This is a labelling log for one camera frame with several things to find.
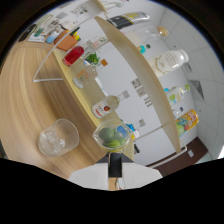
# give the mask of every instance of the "jar lid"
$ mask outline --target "jar lid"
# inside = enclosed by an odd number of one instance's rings
[[[164,26],[157,26],[157,30],[159,34],[163,37],[166,37],[169,35],[169,31]]]
[[[184,62],[189,61],[188,54],[184,50],[181,49],[181,50],[178,50],[178,52],[180,52],[184,56]]]

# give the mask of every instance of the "orange object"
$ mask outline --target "orange object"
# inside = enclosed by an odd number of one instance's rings
[[[107,61],[105,59],[103,59],[102,61],[100,61],[100,63],[103,65],[103,66],[106,66],[108,65]]]
[[[177,131],[179,137],[190,131],[199,122],[198,115],[195,110],[189,110],[183,116],[176,120]]]
[[[56,44],[68,31],[63,31],[58,38],[54,41]],[[74,39],[74,37],[68,35],[60,44],[58,44],[57,48],[68,51],[72,46],[74,46],[78,40]]]

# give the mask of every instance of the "cup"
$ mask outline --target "cup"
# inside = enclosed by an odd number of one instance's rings
[[[79,89],[82,89],[86,85],[88,85],[92,80],[95,80],[97,75],[98,74],[95,66],[90,65],[88,62],[85,62],[85,66],[82,68],[82,70],[78,73],[75,73],[73,82]]]
[[[79,133],[73,123],[59,119],[42,131],[38,138],[39,150],[48,157],[61,156],[76,148]]]
[[[122,153],[128,145],[130,137],[131,132],[127,125],[117,119],[102,122],[93,133],[96,143],[107,153]]]

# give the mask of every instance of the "wooden counter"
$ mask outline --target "wooden counter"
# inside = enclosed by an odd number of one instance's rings
[[[92,138],[95,128],[64,81],[32,82],[51,47],[47,43],[23,41],[9,52],[0,75],[0,136],[9,160],[34,165],[68,179],[73,171],[95,164],[105,153]],[[54,77],[63,77],[63,72],[51,54],[37,78]],[[74,123],[80,143],[60,157],[46,157],[38,149],[38,136],[59,118]]]

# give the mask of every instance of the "yellow item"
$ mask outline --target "yellow item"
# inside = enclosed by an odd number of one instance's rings
[[[198,115],[195,110],[189,110],[183,116],[176,120],[177,131],[179,137],[195,127],[199,122]]]
[[[79,35],[76,35],[74,38],[75,38],[76,40],[78,40],[78,39],[79,39]]]

